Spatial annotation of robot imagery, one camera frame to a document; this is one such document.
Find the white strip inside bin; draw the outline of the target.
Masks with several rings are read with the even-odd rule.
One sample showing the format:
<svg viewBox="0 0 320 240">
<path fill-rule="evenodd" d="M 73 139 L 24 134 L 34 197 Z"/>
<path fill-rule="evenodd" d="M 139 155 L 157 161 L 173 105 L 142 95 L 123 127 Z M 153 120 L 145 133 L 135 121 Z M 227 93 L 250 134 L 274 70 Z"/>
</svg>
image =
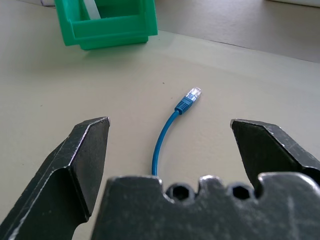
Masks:
<svg viewBox="0 0 320 240">
<path fill-rule="evenodd" d="M 83 0 L 85 9 L 88 13 L 90 20 L 99 20 L 101 19 L 97 4 L 95 0 Z"/>
</svg>

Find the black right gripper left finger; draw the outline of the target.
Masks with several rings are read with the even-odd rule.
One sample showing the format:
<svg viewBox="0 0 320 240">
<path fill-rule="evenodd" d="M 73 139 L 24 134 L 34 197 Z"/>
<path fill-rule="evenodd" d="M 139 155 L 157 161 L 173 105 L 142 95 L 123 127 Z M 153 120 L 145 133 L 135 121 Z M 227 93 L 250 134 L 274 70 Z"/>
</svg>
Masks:
<svg viewBox="0 0 320 240">
<path fill-rule="evenodd" d="M 0 240 L 72 240 L 96 204 L 109 127 L 106 116 L 74 126 L 0 224 Z"/>
</svg>

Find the green plastic bin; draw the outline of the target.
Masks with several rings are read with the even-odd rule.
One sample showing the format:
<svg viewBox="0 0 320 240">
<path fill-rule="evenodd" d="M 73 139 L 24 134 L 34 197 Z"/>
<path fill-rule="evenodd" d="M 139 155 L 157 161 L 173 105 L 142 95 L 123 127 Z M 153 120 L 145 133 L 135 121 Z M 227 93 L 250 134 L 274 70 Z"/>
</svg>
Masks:
<svg viewBox="0 0 320 240">
<path fill-rule="evenodd" d="M 146 43 L 158 34 L 155 0 L 95 0 L 101 19 L 90 20 L 83 0 L 54 0 L 66 46 L 93 50 Z"/>
</svg>

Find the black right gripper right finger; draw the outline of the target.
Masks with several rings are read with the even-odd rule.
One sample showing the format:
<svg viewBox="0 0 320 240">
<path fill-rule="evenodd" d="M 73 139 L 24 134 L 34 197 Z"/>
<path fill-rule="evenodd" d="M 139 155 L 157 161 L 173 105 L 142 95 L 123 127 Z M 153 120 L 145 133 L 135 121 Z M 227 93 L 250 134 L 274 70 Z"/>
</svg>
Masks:
<svg viewBox="0 0 320 240">
<path fill-rule="evenodd" d="M 233 119 L 230 122 L 246 175 L 255 196 L 263 193 L 259 175 L 293 173 L 305 178 L 308 187 L 320 198 L 320 160 L 300 146 L 281 127 L 262 121 Z"/>
</svg>

